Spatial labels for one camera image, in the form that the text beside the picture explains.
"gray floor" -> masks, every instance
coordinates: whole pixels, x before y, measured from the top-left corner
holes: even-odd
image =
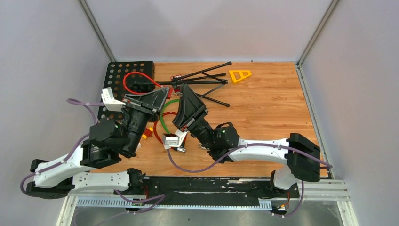
[[[297,202],[291,201],[293,210]],[[94,226],[117,213],[119,208],[80,207],[76,216],[78,226]],[[122,215],[102,226],[342,226],[336,202],[307,201],[288,218],[272,217],[266,211],[247,210],[168,210],[155,209],[137,215]]]

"orange wire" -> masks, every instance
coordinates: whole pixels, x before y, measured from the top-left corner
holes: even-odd
[[[142,75],[142,76],[144,76],[145,78],[147,78],[148,80],[150,80],[152,83],[154,83],[155,85],[161,87],[161,85],[159,85],[159,83],[157,83],[157,82],[154,81],[152,78],[148,77],[148,75],[146,75],[146,74],[144,74],[144,73],[142,73],[142,72],[129,72],[129,73],[127,73],[127,74],[125,75],[125,77],[123,78],[123,82],[122,82],[122,83],[123,83],[123,88],[125,88],[126,91],[129,92],[129,93],[131,93],[131,94],[136,94],[136,95],[143,94],[143,93],[138,93],[138,92],[131,91],[131,90],[128,88],[128,86],[126,85],[126,79],[128,79],[128,77],[129,77],[130,75],[132,75],[132,74]]]

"yellow plastic triangle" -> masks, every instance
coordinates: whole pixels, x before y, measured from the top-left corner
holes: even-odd
[[[233,84],[236,84],[252,75],[252,72],[250,70],[229,70],[231,79],[233,79]]]

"black crate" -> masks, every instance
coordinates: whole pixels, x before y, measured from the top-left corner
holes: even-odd
[[[111,87],[116,100],[122,100],[124,95],[128,93],[123,88],[123,78],[129,72],[142,72],[154,79],[155,65],[153,61],[110,62],[105,74],[103,88]],[[126,80],[126,84],[128,88],[134,92],[146,93],[155,88],[154,85],[148,83],[148,79],[137,74],[129,76]],[[105,107],[100,107],[97,117],[98,119],[111,117],[120,120],[123,115],[120,112],[112,112],[108,111]]]

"wooden table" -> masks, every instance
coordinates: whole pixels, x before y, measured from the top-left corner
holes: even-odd
[[[203,70],[219,63],[156,63],[155,80],[169,81],[170,76],[189,74]],[[238,84],[233,84],[229,70],[251,70],[252,76]],[[303,96],[301,84],[293,63],[233,63],[210,74],[226,72],[224,77],[229,84],[216,90],[209,96],[227,102],[231,106],[203,100],[209,114],[205,119],[214,128],[219,124],[231,121],[242,139],[275,140],[289,137],[291,132],[300,133],[317,144],[308,108]],[[216,85],[191,85],[191,88],[203,94]],[[177,111],[178,103],[172,103],[167,111]],[[171,132],[176,131],[172,124],[174,116],[165,116]],[[159,134],[164,133],[160,123]],[[175,162],[188,170],[199,170],[209,166],[213,160],[207,152],[198,148],[198,140],[187,137],[186,153],[171,151]],[[268,177],[281,164],[266,161],[241,161],[217,164],[202,173],[185,173],[176,169],[169,161],[162,144],[153,136],[142,139],[143,147],[137,157],[125,159],[118,164],[94,172],[120,172],[128,168],[140,169],[148,176],[237,176]]]

